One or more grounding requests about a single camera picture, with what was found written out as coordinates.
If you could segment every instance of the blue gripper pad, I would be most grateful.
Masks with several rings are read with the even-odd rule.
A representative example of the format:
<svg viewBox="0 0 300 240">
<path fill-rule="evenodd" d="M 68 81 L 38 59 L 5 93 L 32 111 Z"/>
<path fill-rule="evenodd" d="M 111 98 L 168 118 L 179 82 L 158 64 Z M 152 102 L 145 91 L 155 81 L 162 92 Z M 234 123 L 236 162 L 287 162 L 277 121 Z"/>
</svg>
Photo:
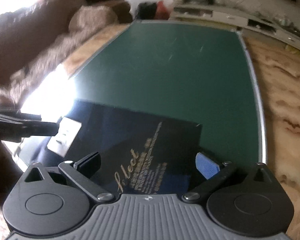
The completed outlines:
<svg viewBox="0 0 300 240">
<path fill-rule="evenodd" d="M 220 171 L 220 166 L 203 153 L 197 153 L 195 157 L 195 166 L 206 179 L 210 179 Z"/>
</svg>

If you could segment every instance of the white label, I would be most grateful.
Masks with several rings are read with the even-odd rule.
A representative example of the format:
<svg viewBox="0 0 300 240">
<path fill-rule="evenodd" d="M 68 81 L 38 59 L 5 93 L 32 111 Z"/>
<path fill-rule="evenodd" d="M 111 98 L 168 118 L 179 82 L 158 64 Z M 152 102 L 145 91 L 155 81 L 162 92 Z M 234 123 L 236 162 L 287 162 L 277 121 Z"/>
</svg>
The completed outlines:
<svg viewBox="0 0 300 240">
<path fill-rule="evenodd" d="M 80 122 L 64 117 L 60 122 L 59 132 L 48 142 L 48 149 L 65 157 L 80 128 Z"/>
</svg>

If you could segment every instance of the wooden floor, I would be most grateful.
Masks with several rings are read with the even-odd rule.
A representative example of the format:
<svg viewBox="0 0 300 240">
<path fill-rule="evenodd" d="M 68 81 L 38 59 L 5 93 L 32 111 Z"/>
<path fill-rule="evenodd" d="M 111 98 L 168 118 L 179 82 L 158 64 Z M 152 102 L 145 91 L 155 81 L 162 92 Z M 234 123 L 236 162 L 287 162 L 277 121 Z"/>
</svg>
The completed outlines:
<svg viewBox="0 0 300 240">
<path fill-rule="evenodd" d="M 127 25 L 108 26 L 77 49 L 63 63 L 69 76 L 125 28 Z M 290 52 L 282 43 L 249 35 L 245 42 L 264 104 L 268 166 L 295 207 L 287 234 L 300 240 L 300 52 Z"/>
</svg>

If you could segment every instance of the gray ribbed plate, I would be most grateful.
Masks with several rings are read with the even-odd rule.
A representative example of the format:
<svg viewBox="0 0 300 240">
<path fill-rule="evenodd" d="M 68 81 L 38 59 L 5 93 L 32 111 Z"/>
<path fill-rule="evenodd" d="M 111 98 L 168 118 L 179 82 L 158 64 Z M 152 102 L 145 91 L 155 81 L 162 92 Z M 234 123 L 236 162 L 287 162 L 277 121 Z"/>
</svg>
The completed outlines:
<svg viewBox="0 0 300 240">
<path fill-rule="evenodd" d="M 31 238 L 13 233 L 8 240 Z M 212 222 L 203 208 L 171 195 L 126 195 L 96 207 L 92 216 L 71 233 L 46 240 L 249 240 Z M 259 238 L 289 240 L 284 234 Z"/>
</svg>

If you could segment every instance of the green table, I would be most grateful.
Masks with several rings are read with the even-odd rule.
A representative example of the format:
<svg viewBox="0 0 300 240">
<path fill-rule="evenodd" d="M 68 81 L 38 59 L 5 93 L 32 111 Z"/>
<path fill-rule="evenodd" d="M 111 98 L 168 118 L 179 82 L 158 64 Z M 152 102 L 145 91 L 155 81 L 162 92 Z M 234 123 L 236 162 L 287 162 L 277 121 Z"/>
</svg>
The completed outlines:
<svg viewBox="0 0 300 240">
<path fill-rule="evenodd" d="M 259 89 L 235 32 L 134 22 L 73 79 L 79 99 L 202 124 L 200 145 L 220 160 L 266 162 Z"/>
</svg>

